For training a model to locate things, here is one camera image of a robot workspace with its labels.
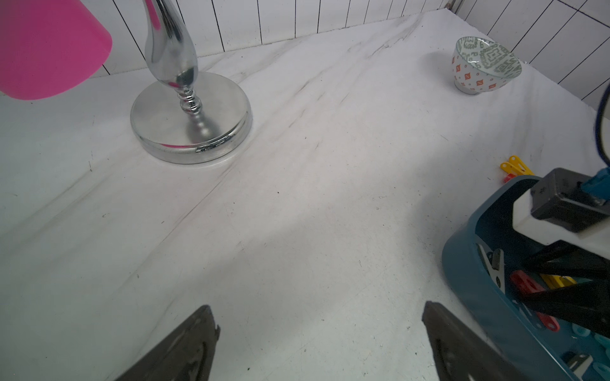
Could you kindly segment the teal plastic storage box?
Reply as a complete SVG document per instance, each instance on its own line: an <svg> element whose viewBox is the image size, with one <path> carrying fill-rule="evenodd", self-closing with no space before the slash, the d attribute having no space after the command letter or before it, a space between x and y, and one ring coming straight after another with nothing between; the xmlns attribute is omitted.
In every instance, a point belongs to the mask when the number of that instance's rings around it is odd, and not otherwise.
<svg viewBox="0 0 610 381"><path fill-rule="evenodd" d="M510 276L525 258L543 245L512 228L513 203L533 187L537 176L520 176L503 185L468 218L443 248L446 281L500 350L503 358L530 380L575 380L567 366L575 355L572 325L561 321L557 332L548 330L535 311L519 301ZM487 273L478 253L482 241L505 252L505 293Z"/></svg>

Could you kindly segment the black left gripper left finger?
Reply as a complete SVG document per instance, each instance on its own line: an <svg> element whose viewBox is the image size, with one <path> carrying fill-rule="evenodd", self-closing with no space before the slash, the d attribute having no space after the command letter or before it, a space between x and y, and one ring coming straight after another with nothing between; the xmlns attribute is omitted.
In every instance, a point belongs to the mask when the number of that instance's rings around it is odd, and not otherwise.
<svg viewBox="0 0 610 381"><path fill-rule="evenodd" d="M200 306L117 380L208 380L220 332L211 308Z"/></svg>

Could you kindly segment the chrome glass holder stand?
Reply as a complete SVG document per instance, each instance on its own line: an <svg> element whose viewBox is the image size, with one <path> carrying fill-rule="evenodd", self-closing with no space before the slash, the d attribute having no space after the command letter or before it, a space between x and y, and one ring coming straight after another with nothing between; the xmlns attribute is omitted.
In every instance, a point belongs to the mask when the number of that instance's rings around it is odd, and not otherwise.
<svg viewBox="0 0 610 381"><path fill-rule="evenodd" d="M201 164L232 152L246 139L253 112L234 81L200 71L195 45L176 8L147 1L145 59L156 82L136 98L132 130L152 156Z"/></svg>

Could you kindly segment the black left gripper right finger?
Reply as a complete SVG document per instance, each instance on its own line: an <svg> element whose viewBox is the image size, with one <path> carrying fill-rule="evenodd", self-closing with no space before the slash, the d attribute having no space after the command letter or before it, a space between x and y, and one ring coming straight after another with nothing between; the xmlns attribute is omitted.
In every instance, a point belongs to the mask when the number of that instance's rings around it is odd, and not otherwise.
<svg viewBox="0 0 610 381"><path fill-rule="evenodd" d="M525 380L441 303L427 301L422 316L441 380Z"/></svg>

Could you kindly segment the teal clothespin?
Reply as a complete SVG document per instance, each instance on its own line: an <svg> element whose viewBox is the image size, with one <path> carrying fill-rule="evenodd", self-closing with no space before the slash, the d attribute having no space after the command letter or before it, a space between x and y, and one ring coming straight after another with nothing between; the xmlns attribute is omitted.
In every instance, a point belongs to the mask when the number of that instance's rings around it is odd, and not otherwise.
<svg viewBox="0 0 610 381"><path fill-rule="evenodd" d="M582 380L609 380L609 338L576 324L572 325L572 332L577 340L575 354L593 357L593 363Z"/></svg>

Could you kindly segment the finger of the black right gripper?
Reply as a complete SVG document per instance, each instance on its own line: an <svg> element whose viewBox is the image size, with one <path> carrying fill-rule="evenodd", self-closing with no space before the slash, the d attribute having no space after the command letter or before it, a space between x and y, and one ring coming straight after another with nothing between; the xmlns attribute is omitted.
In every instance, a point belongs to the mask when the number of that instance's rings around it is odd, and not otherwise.
<svg viewBox="0 0 610 381"><path fill-rule="evenodd" d="M609 282L591 281L550 291L522 294L534 311L575 323L609 338Z"/></svg>
<svg viewBox="0 0 610 381"><path fill-rule="evenodd" d="M545 275L609 280L609 260L565 241L556 241L526 258L523 267Z"/></svg>

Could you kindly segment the grey clothespin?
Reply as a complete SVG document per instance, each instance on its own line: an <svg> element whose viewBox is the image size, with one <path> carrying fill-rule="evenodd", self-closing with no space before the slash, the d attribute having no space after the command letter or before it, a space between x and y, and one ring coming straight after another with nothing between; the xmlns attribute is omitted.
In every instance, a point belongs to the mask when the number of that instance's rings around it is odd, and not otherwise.
<svg viewBox="0 0 610 381"><path fill-rule="evenodd" d="M570 371L575 374L578 379L582 380L584 374L588 371L590 365L593 363L593 357L589 354L575 354L572 356L568 362L567 366Z"/></svg>
<svg viewBox="0 0 610 381"><path fill-rule="evenodd" d="M477 243L478 253L481 257L489 277L497 285L500 291L505 293L505 252L502 249L490 249L482 242Z"/></svg>

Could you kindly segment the pink plastic wine glass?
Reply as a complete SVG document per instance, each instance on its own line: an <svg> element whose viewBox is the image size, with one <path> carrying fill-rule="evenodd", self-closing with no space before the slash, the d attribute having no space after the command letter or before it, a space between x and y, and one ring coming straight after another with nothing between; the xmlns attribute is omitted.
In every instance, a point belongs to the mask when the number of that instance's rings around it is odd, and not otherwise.
<svg viewBox="0 0 610 381"><path fill-rule="evenodd" d="M103 66L112 45L80 1L2 1L1 92L38 100L71 90Z"/></svg>

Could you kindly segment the yellow clothespin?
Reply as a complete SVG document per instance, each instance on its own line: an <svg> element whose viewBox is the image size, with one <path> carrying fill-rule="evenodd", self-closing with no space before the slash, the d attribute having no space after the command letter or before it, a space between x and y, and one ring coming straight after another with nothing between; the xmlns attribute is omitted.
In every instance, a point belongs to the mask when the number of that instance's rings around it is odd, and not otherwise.
<svg viewBox="0 0 610 381"><path fill-rule="evenodd" d="M511 156L509 159L500 164L500 168L509 175L514 176L533 176L533 171L522 162L518 156Z"/></svg>
<svg viewBox="0 0 610 381"><path fill-rule="evenodd" d="M577 281L570 276L556 276L548 274L540 274L539 276L551 290L571 287L577 284Z"/></svg>

